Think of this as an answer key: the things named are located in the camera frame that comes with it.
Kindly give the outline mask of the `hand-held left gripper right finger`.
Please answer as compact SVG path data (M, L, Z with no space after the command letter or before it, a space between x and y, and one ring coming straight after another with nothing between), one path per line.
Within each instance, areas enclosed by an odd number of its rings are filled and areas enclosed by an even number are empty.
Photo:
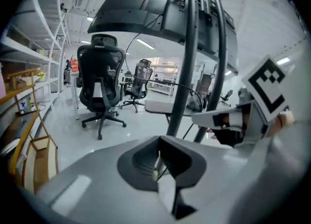
M216 147L160 136L157 142L175 179L171 213L159 219L233 219L245 180L241 171L249 160L249 145Z

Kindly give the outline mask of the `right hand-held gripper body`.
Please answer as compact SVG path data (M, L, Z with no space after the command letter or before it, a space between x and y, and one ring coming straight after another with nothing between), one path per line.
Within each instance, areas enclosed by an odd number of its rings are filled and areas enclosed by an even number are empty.
M243 130L214 130L216 140L221 145L235 147L268 138L272 120L283 111L291 111L279 88L285 78L285 71L271 57L264 57L244 77L244 86L238 91L239 103L229 108L242 111Z

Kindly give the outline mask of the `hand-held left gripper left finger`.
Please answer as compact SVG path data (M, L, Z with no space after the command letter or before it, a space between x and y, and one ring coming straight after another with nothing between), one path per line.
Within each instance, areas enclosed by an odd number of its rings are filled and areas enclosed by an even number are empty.
M37 193L65 222L174 222L152 178L171 136L136 139L91 152L62 170Z

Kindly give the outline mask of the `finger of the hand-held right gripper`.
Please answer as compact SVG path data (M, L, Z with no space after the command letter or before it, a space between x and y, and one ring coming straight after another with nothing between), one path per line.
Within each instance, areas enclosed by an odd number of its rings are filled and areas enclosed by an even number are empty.
M191 119L194 124L213 130L243 130L243 113L239 109L219 109L196 113L191 116Z

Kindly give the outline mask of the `person's right hand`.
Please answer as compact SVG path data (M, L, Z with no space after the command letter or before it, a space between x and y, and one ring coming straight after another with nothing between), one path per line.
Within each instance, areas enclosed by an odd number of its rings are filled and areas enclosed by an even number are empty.
M272 137L279 133L283 128L293 124L294 116L291 111L283 111L279 113L271 122L267 137Z

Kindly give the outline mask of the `distant black office chair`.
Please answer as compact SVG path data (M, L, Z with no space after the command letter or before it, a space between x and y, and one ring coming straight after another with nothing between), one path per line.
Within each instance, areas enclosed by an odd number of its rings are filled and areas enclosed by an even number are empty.
M231 104L228 103L228 100L230 98L230 96L233 94L233 90L230 89L225 96L220 96L220 103L224 106L228 106L228 107L231 107Z

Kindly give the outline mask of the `distant white shelving unit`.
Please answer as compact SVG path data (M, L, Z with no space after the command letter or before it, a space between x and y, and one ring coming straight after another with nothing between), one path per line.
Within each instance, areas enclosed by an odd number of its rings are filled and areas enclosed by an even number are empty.
M152 64L153 73L148 83L148 89L171 97L174 93L179 64Z

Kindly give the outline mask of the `black wheeled TV stand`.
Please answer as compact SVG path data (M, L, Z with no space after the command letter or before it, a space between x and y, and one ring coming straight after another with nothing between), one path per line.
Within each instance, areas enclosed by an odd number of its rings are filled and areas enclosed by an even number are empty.
M218 73L215 77L215 85L207 105L207 111L215 110L221 95L225 79L225 69L227 67L226 55L226 24L223 7L220 0L214 0L217 11L218 30L219 30L219 54L218 54ZM199 8L197 0L189 0L188 19L186 30L185 53L176 97L173 104L167 135L175 137L177 135L184 110L186 107L188 87L192 79L194 62L196 58L199 31Z

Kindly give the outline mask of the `black mesh office chair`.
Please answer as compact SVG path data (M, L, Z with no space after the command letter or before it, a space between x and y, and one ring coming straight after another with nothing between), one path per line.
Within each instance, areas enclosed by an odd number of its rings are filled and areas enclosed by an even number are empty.
M133 80L125 83L123 86L124 96L130 96L130 99L124 101L123 104L118 106L119 109L123 109L125 106L133 105L135 113L138 112L138 105L145 106L140 103L139 100L144 99L147 96L147 84L151 78L153 70L151 68L151 61L147 59L141 59L135 68Z

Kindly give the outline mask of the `wooden cart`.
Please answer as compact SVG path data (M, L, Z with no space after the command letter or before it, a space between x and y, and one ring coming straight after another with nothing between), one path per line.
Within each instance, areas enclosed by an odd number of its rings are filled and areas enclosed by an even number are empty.
M14 100L12 107L17 108L8 124L0 128L0 152L13 140L20 139L13 151L0 158L15 184L33 194L58 174L58 147L44 124L35 96L35 76L39 73L40 69L35 68L8 75L6 96L0 99L0 107ZM22 113L20 103L28 95L32 110Z

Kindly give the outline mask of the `white office desk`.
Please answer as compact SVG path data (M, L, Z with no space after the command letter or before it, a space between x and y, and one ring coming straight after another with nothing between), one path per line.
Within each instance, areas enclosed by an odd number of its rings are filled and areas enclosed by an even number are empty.
M76 120L79 120L79 100L78 100L78 93L77 93L77 82L76 79L79 77L79 72L71 72L70 73L70 81L71 81L71 99L73 105L74 116Z

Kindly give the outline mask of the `white oval tray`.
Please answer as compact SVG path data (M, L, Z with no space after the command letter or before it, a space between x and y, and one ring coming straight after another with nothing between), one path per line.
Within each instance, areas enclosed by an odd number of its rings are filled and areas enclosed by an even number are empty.
M13 151L17 145L19 144L20 139L17 138L15 140L13 140L12 142L10 142L8 145L6 145L0 152L1 156L6 156L7 154L9 154L11 151Z

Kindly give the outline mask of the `long ceiling light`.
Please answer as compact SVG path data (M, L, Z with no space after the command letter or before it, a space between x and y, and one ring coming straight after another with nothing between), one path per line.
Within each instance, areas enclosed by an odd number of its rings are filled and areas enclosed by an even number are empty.
M144 42L143 40L141 40L141 39L139 39L139 38L137 38L136 41L139 42L140 44L142 44L142 45L148 47L148 48L151 49L151 50L154 50L154 49L155 49L153 46L149 45L148 43Z

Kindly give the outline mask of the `large black office chair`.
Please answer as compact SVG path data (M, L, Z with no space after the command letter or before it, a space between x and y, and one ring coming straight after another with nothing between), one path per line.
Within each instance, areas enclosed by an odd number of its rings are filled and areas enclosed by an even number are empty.
M119 74L125 61L124 50L118 47L116 37L108 34L94 34L91 43L82 45L77 50L79 73L82 89L79 99L95 116L82 121L99 120L98 139L101 140L105 120L119 122L123 127L126 123L117 118L115 110L121 101Z

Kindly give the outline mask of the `black television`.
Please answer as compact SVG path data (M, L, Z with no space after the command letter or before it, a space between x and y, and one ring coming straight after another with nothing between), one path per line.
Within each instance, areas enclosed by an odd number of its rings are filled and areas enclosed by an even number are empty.
M189 0L105 0L88 33L132 32L157 36L183 45ZM197 0L198 52L218 59L218 9L215 0Z

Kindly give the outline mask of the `pink cone bottle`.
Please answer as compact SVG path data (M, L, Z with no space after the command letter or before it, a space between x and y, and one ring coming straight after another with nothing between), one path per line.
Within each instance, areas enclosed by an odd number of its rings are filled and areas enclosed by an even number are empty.
M2 75L2 63L0 62L0 99L6 96L5 82Z

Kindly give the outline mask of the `white metal shelving unit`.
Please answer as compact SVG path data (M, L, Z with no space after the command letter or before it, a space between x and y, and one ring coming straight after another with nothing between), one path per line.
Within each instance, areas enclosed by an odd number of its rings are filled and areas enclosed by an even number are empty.
M22 0L0 40L0 61L44 72L45 78L37 79L44 112L53 109L61 90L64 49L69 44L66 21L61 0Z

